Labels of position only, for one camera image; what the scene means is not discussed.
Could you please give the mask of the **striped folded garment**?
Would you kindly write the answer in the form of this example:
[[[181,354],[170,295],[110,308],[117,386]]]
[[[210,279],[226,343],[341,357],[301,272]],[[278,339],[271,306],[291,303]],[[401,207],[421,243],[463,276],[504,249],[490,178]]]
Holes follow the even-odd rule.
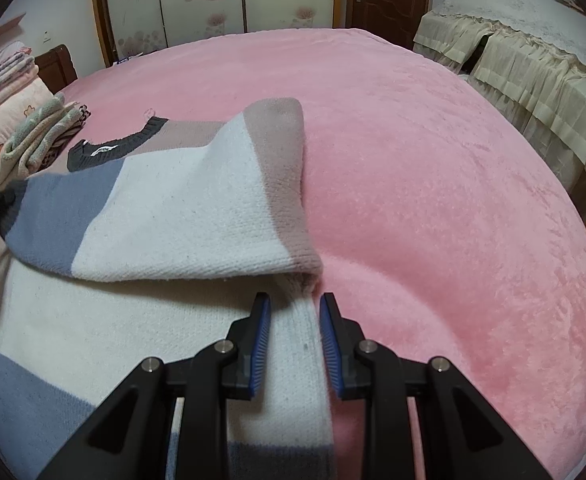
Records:
[[[90,112],[85,104],[74,103],[66,108],[31,154],[28,160],[31,170],[39,171],[48,168],[74,136],[83,129],[89,116]]]

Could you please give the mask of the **colour block knit sweater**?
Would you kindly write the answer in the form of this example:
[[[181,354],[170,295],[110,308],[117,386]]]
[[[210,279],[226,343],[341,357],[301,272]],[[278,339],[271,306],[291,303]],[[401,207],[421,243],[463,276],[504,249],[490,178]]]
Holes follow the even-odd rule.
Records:
[[[329,479],[333,437],[295,99],[153,120],[11,185],[0,224],[0,460],[33,479],[146,356],[192,356],[267,292],[263,380],[229,408],[236,479]]]

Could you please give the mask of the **pink plush bed blanket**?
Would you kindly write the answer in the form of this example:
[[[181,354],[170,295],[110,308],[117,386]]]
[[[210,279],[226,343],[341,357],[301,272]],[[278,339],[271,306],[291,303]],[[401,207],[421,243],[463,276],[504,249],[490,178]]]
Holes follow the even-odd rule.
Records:
[[[299,101],[316,313],[333,292],[400,356],[450,359],[553,477],[586,455],[585,226],[523,136],[458,76],[361,30],[292,29],[149,54],[66,96],[90,112],[78,145],[95,146],[153,120],[228,122],[261,100]],[[331,478],[355,479],[361,412],[329,408]]]

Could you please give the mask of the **cream ruffled covered furniture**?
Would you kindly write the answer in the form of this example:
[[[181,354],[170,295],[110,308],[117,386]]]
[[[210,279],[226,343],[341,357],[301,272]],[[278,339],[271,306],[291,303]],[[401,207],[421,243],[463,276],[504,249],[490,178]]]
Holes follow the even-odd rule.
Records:
[[[586,16],[553,0],[442,0],[413,49],[462,77],[586,200]]]

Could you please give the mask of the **pink cartoon folded quilt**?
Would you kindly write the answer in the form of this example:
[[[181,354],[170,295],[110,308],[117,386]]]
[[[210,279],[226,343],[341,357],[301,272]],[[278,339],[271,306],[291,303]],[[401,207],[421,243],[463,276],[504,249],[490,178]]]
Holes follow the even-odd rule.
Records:
[[[24,89],[0,104],[0,148],[28,115],[35,112],[38,107],[45,104],[53,96],[46,84],[39,77],[36,77]]]

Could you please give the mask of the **pink wall shelf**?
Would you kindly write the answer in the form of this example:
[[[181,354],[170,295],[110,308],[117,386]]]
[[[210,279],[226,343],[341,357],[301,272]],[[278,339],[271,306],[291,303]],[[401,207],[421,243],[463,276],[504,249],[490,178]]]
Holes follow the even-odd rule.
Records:
[[[16,15],[14,18],[10,18],[10,20],[5,21],[5,23],[2,23],[0,25],[0,36],[8,34],[13,29],[18,27],[21,21],[24,19],[24,16],[25,14],[21,13],[19,15]]]

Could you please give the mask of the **dark wooden headboard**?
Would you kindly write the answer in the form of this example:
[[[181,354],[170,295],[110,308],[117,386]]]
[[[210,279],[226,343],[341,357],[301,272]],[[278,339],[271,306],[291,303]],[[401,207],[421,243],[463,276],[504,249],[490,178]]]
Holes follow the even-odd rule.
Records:
[[[37,55],[34,61],[38,67],[38,77],[51,93],[63,90],[78,78],[70,51],[65,44],[59,44],[46,53]]]

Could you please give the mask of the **striped folded thin quilt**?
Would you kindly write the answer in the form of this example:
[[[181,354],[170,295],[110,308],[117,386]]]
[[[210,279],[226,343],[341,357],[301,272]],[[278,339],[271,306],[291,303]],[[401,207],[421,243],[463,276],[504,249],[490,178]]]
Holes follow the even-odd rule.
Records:
[[[0,106],[22,91],[38,76],[32,49],[13,41],[0,49]]]

